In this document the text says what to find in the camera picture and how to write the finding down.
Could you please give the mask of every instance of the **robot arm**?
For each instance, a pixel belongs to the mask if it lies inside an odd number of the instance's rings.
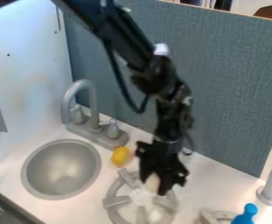
[[[149,97],[156,100],[157,127],[153,142],[137,142],[142,182],[156,174],[159,195],[165,195],[175,184],[183,186],[189,172],[178,160],[178,153],[187,129],[192,126],[191,90],[178,78],[167,50],[155,52],[128,12],[114,0],[52,1],[65,14],[73,15],[105,46],[123,96],[135,112],[144,112]],[[129,96],[114,51],[127,62],[131,80],[146,95],[141,108]]]

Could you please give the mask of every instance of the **yellow toy lemon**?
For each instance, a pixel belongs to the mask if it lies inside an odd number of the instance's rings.
[[[129,158],[129,149],[126,147],[119,147],[113,151],[111,161],[115,166],[123,166],[126,162],[129,161]]]

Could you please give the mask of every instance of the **blue toy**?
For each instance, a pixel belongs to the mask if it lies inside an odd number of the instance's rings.
[[[257,214],[257,206],[251,203],[245,205],[244,214],[240,214],[234,218],[231,224],[254,224],[253,216]]]

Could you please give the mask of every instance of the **silver sink basin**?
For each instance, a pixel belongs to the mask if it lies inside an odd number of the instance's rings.
[[[64,200],[85,191],[97,179],[101,157],[90,144],[58,140],[35,150],[24,162],[25,189],[44,200]]]

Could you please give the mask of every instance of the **white object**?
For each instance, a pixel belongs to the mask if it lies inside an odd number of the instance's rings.
[[[154,55],[168,56],[170,54],[169,47],[165,43],[155,44]]]
[[[145,188],[151,192],[157,194],[158,187],[160,185],[160,178],[153,172],[147,179],[145,183]]]

